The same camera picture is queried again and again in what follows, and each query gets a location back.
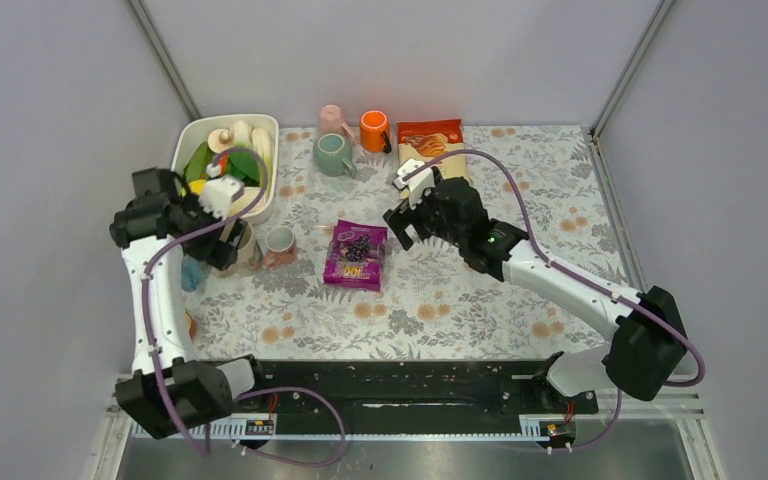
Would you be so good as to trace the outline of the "pink plastic cup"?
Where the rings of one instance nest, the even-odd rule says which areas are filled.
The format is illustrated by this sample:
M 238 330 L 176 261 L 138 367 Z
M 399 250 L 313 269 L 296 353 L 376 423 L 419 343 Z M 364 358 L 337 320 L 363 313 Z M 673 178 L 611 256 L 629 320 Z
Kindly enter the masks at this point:
M 327 104 L 320 109 L 318 131 L 320 135 L 329 133 L 343 135 L 352 145 L 357 144 L 356 133 L 348 124 L 342 109 L 335 104 Z

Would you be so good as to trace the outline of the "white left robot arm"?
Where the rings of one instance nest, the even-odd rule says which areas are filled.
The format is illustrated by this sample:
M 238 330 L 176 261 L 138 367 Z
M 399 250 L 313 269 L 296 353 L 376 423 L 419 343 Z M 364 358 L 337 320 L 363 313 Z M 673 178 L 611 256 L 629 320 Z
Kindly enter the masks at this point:
M 147 434 L 163 439 L 226 418 L 235 401 L 256 411 L 269 401 L 270 385 L 256 375 L 250 356 L 221 364 L 197 357 L 183 306 L 185 258 L 225 270 L 238 257 L 247 224 L 231 214 L 241 181 L 222 176 L 194 193 L 169 169 L 132 175 L 134 198 L 109 226 L 128 272 L 135 318 L 132 376 L 114 396 Z

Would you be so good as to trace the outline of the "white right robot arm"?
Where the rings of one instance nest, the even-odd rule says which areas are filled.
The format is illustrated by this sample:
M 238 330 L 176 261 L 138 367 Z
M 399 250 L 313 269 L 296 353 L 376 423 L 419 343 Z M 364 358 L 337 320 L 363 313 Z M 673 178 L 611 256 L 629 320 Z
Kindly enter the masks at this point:
M 535 402 L 557 412 L 574 396 L 616 387 L 641 401 L 653 400 L 687 352 L 673 296 L 660 287 L 642 293 L 611 284 L 577 266 L 540 255 L 529 234 L 489 217 L 478 192 L 463 178 L 396 179 L 408 196 L 383 218 L 404 249 L 425 240 L 455 246 L 474 271 L 522 287 L 574 314 L 604 344 L 552 355 L 536 373 Z

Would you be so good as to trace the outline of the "green ceramic mug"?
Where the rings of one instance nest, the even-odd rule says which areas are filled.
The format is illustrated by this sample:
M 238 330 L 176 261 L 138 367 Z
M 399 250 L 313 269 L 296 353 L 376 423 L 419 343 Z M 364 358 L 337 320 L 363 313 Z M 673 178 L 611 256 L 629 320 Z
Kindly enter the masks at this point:
M 313 147 L 313 161 L 318 170 L 329 177 L 357 177 L 357 166 L 353 161 L 350 141 L 337 133 L 321 135 Z

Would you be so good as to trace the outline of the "small orange cup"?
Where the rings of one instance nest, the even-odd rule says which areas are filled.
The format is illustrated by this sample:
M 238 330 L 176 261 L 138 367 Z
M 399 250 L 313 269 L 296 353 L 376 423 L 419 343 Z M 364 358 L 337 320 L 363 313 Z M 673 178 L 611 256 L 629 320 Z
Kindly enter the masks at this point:
M 185 317 L 187 320 L 187 328 L 188 328 L 188 335 L 190 339 L 194 339 L 197 334 L 197 324 L 193 320 L 192 316 L 189 312 L 185 313 Z

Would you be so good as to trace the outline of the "blue butterfly mug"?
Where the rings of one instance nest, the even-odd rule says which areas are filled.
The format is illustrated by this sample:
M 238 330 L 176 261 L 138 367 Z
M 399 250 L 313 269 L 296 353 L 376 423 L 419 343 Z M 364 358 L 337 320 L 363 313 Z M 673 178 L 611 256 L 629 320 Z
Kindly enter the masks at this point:
M 186 293 L 196 292 L 211 273 L 211 267 L 203 261 L 184 256 L 181 264 L 181 289 Z

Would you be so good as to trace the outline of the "small pink cup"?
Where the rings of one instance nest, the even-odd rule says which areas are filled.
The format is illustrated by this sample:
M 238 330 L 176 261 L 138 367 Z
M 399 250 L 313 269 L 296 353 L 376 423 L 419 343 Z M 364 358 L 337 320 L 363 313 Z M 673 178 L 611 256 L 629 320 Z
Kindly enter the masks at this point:
M 274 227 L 265 236 L 266 253 L 263 265 L 275 268 L 293 264 L 298 256 L 296 236 L 293 231 L 284 226 Z

